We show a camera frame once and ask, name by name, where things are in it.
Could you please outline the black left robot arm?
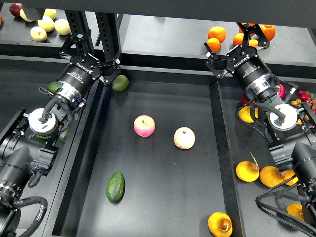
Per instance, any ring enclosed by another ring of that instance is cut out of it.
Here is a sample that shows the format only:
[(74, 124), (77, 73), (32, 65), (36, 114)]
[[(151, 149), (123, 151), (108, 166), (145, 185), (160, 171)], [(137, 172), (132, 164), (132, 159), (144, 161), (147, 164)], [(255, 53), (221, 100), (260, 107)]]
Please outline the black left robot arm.
[(108, 86), (120, 73), (119, 55), (100, 61), (87, 47), (91, 32), (68, 36), (60, 56), (69, 63), (57, 79), (57, 89), (47, 91), (44, 108), (26, 113), (20, 109), (0, 134), (0, 234), (16, 236), (21, 209), (37, 204), (32, 224), (23, 232), (31, 236), (47, 212), (44, 197), (22, 198), (26, 187), (35, 187), (46, 176), (57, 157), (56, 142), (70, 128), (75, 115), (84, 110), (86, 95), (96, 81)]

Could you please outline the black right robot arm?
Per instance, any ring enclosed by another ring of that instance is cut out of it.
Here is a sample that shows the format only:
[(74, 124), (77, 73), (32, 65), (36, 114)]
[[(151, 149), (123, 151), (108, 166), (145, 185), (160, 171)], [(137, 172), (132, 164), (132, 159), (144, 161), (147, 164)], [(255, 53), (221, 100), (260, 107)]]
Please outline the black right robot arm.
[(225, 55), (207, 48), (206, 66), (217, 79), (232, 75), (246, 97), (252, 121), (263, 141), (259, 148), (269, 151), (276, 174), (274, 183), (256, 196), (257, 207), (283, 226), (306, 236), (316, 234), (316, 116), (309, 103), (290, 104), (297, 85), (280, 95), (285, 81), (275, 76), (250, 44), (256, 35), (258, 46), (267, 48), (270, 39), (261, 26), (239, 23), (241, 44)]

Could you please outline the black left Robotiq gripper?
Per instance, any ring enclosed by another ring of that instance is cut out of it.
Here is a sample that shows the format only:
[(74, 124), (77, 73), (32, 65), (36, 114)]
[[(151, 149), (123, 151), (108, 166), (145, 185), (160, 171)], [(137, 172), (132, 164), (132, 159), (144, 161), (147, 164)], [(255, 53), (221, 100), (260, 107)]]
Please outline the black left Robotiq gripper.
[(104, 86), (109, 86), (111, 82), (120, 74), (120, 56), (121, 50), (117, 52), (112, 60), (100, 62), (97, 58), (88, 54), (89, 48), (87, 40), (91, 35), (88, 29), (83, 35), (69, 35), (62, 45), (59, 54), (66, 58), (70, 55), (71, 46), (75, 45), (78, 55), (71, 57), (69, 64), (66, 66), (57, 82), (63, 86), (69, 84), (74, 88), (75, 95), (84, 97), (95, 81), (98, 79)]

